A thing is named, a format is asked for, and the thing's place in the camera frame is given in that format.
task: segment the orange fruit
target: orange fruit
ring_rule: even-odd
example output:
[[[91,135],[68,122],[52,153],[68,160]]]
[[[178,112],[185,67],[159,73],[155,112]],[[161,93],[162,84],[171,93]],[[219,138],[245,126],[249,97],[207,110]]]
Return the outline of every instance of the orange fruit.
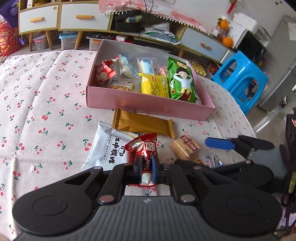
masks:
[[[218,18],[218,26],[220,28],[222,28],[223,30],[227,30],[228,29],[228,22],[222,18]]]
[[[233,47],[233,40],[231,37],[226,37],[223,39],[222,43],[228,47],[228,48],[232,48]]]

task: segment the yellow snack package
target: yellow snack package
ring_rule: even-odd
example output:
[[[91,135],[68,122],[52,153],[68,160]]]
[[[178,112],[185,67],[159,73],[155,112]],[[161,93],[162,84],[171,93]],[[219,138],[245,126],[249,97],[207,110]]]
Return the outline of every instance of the yellow snack package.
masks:
[[[142,74],[142,94],[169,98],[168,78],[164,75]]]

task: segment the red hanging decoration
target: red hanging decoration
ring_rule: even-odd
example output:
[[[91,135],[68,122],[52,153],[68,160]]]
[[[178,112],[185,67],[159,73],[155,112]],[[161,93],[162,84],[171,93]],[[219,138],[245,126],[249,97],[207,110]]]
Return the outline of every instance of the red hanging decoration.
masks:
[[[227,11],[227,15],[229,15],[231,13],[231,11],[233,10],[233,8],[235,7],[235,4],[237,3],[237,0],[229,0],[231,2],[231,6]]]

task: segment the red snack package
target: red snack package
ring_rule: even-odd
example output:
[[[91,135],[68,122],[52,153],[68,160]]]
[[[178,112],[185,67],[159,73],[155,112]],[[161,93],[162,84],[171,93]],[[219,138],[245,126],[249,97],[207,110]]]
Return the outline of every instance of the red snack package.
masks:
[[[118,57],[116,59],[105,60],[96,66],[95,86],[100,86],[116,75],[115,70],[113,70],[111,67],[117,59]]]
[[[141,185],[154,185],[152,182],[152,155],[157,155],[156,142],[157,133],[151,133],[136,137],[124,146],[124,149],[131,153],[132,157],[136,155],[143,156],[142,162],[142,182]]]

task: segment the green snack package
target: green snack package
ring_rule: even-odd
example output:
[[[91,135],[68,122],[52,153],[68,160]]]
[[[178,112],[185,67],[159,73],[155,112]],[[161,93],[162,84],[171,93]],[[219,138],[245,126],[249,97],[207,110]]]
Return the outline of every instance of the green snack package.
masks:
[[[197,94],[194,86],[191,68],[186,63],[168,58],[168,81],[172,99],[196,102]]]

